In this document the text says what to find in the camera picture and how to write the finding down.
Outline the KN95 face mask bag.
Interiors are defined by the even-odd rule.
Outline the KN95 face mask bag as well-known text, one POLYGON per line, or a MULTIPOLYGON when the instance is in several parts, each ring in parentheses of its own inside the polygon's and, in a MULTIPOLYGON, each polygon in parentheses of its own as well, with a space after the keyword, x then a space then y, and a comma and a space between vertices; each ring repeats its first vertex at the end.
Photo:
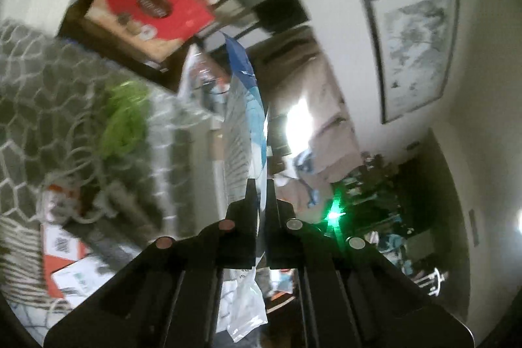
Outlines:
POLYGON ((253 259, 224 270, 217 320, 219 347, 260 347, 268 323, 256 266, 264 253, 260 235, 266 209, 266 114, 253 66, 241 44, 225 37, 232 79, 224 121, 226 198, 253 211, 253 259))

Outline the orange white small box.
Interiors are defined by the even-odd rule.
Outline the orange white small box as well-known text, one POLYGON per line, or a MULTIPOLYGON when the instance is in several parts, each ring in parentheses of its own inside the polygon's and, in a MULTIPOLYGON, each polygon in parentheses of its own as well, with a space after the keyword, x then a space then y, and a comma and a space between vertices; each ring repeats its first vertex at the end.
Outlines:
POLYGON ((64 298, 51 276, 83 259, 88 253, 87 247, 78 237, 63 228, 63 223, 68 221, 66 207, 72 206, 75 209, 79 200, 78 189, 68 189, 58 184, 47 186, 41 195, 43 276, 51 298, 64 298))

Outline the grey hexagon pattern blanket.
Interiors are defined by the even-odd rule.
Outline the grey hexagon pattern blanket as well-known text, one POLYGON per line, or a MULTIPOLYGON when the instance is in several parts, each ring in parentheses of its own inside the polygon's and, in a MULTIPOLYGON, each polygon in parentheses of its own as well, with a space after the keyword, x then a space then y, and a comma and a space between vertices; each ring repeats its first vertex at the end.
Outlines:
POLYGON ((204 113, 79 44, 12 20, 1 24, 1 293, 14 308, 67 313, 48 293, 42 264, 41 193, 55 177, 88 186, 123 183, 155 224, 195 233, 190 134, 204 113), (145 92, 145 135, 103 158, 111 91, 145 92))

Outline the brown sofa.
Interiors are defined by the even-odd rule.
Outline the brown sofa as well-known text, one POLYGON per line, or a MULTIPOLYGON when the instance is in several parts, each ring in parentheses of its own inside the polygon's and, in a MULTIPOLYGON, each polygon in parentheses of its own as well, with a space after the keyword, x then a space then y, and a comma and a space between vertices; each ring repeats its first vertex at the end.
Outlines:
POLYGON ((332 184, 362 165, 352 124, 332 68, 324 56, 309 59, 269 92, 273 118, 283 117, 282 136, 289 153, 284 170, 273 177, 276 193, 298 213, 320 213, 332 184))

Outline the framed grey picture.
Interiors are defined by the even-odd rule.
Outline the framed grey picture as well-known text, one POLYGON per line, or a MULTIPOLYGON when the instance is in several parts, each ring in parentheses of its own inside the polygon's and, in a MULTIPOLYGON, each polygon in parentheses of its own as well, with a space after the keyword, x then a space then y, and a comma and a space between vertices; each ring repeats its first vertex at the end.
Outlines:
POLYGON ((444 95, 460 0, 362 0, 373 43, 383 125, 444 95))

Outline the red Collection gift box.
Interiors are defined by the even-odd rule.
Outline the red Collection gift box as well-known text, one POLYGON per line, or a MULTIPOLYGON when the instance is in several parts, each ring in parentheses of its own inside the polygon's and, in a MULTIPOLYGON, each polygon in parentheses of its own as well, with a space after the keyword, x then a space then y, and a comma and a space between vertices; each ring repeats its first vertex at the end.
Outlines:
POLYGON ((86 18, 156 62, 214 21, 204 0, 93 0, 86 18))

